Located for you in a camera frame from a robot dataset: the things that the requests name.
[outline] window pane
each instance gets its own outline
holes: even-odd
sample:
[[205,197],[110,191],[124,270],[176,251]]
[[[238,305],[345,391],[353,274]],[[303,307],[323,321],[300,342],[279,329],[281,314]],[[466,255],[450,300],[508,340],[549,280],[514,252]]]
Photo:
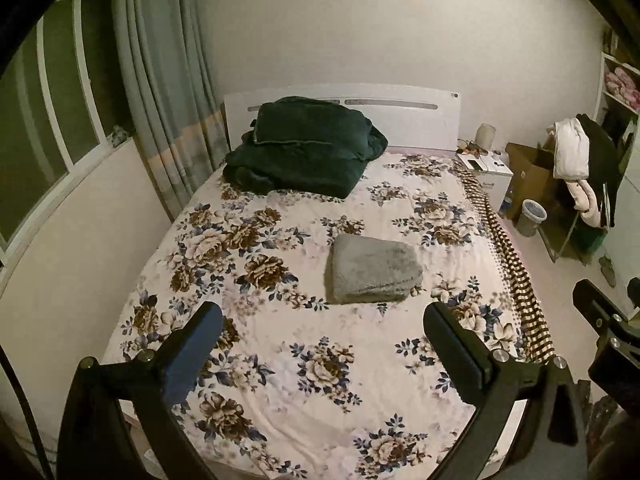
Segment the window pane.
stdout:
[[0,234],[9,242],[66,172],[40,90],[35,28],[0,79]]
[[111,0],[82,0],[82,40],[104,133],[109,135],[116,124],[132,133],[131,114],[113,32]]
[[54,3],[44,14],[44,59],[51,100],[73,162],[98,145],[84,104],[73,30],[73,0]]

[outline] gray curtain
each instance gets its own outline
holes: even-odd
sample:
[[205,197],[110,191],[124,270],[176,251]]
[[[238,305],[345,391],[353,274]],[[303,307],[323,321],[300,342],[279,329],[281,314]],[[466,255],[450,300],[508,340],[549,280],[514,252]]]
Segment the gray curtain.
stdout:
[[203,0],[113,0],[113,19],[136,133],[175,218],[228,151]]

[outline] bed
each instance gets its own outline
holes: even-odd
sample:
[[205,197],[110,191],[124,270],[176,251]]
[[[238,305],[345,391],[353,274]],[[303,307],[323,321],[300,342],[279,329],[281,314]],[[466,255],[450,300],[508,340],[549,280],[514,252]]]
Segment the bed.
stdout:
[[[253,195],[217,170],[144,267],[102,362],[158,348],[213,301],[223,334],[173,408],[205,460],[269,478],[422,480],[473,413],[424,336],[424,307],[443,301],[487,346],[521,360],[553,354],[545,319],[487,196],[450,155],[458,94],[380,85],[238,94],[225,100],[232,147],[261,102],[288,94],[361,107],[390,144],[416,147],[390,148],[344,200]],[[326,262],[340,233],[411,244],[422,283],[400,303],[329,304]],[[123,410],[135,422],[131,405]],[[516,428],[517,417],[491,462]]]

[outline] nightstand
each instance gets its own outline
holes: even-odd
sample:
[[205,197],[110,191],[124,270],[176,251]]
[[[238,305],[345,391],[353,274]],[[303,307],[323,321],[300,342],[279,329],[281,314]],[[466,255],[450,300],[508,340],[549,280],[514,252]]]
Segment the nightstand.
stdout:
[[[504,200],[504,195],[509,189],[513,173],[500,160],[495,160],[490,155],[481,155],[475,158],[473,155],[456,154],[464,165],[480,181],[482,189],[489,196],[489,203],[494,211],[498,211]],[[473,166],[470,161],[474,161],[480,169]]]

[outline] white headboard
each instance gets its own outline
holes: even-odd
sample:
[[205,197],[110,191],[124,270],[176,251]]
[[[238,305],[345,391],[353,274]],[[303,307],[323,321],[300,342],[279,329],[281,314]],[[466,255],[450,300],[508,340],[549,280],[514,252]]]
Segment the white headboard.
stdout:
[[460,94],[418,86],[369,83],[318,84],[264,88],[225,96],[229,143],[234,150],[263,103],[302,96],[332,100],[360,110],[382,132],[390,146],[456,149],[460,124]]

